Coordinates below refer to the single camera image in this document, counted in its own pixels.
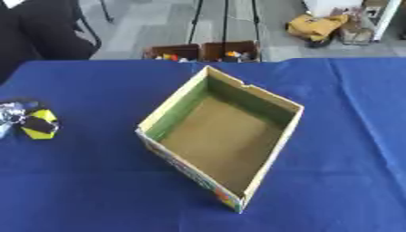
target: tripod leg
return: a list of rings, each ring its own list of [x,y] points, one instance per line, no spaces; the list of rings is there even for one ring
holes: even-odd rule
[[[229,1],[225,0],[225,7],[224,7],[224,21],[223,21],[223,44],[221,46],[221,57],[224,58],[226,56],[226,42],[227,42],[227,25],[228,25],[228,8],[229,8]]]
[[[107,10],[107,5],[105,0],[100,0],[101,8],[104,12],[104,17],[106,18],[107,22],[110,24],[114,23],[114,18],[110,16],[109,11]]]
[[[254,24],[256,26],[256,40],[258,41],[259,49],[261,49],[261,39],[259,36],[259,28],[258,28],[259,16],[258,16],[258,11],[256,9],[256,0],[252,0],[252,12],[254,15]],[[260,51],[259,51],[259,61],[262,62],[262,54]]]
[[[201,6],[203,5],[203,0],[198,0],[198,9],[196,10],[195,18],[192,20],[192,30],[190,32],[190,36],[188,38],[188,43],[192,44],[193,36],[196,32],[196,25],[198,24],[198,17],[201,13]]]

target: gray carpet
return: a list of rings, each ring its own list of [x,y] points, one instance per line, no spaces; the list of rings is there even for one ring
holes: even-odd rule
[[[106,0],[114,24],[108,24],[98,0],[81,0],[90,24],[103,40],[93,59],[140,59],[145,47],[183,44],[188,40],[196,0]],[[251,0],[230,1],[228,39],[254,40]],[[381,43],[348,46],[338,41],[323,49],[309,49],[288,35],[284,23],[302,14],[300,0],[257,0],[265,61],[299,57],[406,56],[406,42],[398,41],[399,27],[392,26]],[[224,1],[205,0],[194,43],[219,41]]]

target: yellow and black object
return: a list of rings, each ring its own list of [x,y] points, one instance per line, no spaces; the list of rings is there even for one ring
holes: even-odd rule
[[[32,99],[13,99],[2,103],[14,103],[24,110],[18,121],[10,121],[19,126],[33,140],[50,140],[59,130],[59,123],[53,112],[39,101]]]
[[[21,129],[33,140],[50,140],[55,136],[59,126],[50,110],[41,109],[28,114]]]

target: cardboard box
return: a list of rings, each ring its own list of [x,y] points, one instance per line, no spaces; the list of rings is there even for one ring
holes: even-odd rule
[[[180,58],[187,58],[188,60],[200,60],[200,47],[198,44],[180,44],[172,46],[155,46],[144,49],[142,59],[155,59],[157,56],[166,54],[176,54]]]
[[[258,45],[252,40],[226,42],[226,52],[250,53],[251,62],[259,62]],[[201,48],[203,62],[217,62],[223,58],[223,43],[203,43]]]
[[[207,66],[136,132],[149,150],[241,213],[303,110]]]

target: table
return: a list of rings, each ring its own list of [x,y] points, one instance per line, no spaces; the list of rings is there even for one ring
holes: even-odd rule
[[[203,63],[32,62],[0,99],[46,101],[54,140],[0,141],[0,231],[405,231],[406,60],[213,63],[305,106],[238,215],[146,151],[135,125]]]

